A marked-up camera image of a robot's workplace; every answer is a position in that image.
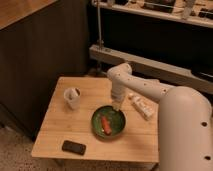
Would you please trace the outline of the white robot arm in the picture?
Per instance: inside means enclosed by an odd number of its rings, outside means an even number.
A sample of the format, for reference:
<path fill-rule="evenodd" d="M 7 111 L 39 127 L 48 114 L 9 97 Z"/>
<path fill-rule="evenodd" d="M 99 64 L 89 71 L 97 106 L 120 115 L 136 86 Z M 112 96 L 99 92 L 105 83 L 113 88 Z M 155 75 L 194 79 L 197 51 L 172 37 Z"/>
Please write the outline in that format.
<path fill-rule="evenodd" d="M 136 77 L 127 63 L 107 71 L 113 106 L 127 88 L 158 104 L 160 171 L 213 171 L 212 106 L 197 90 Z"/>

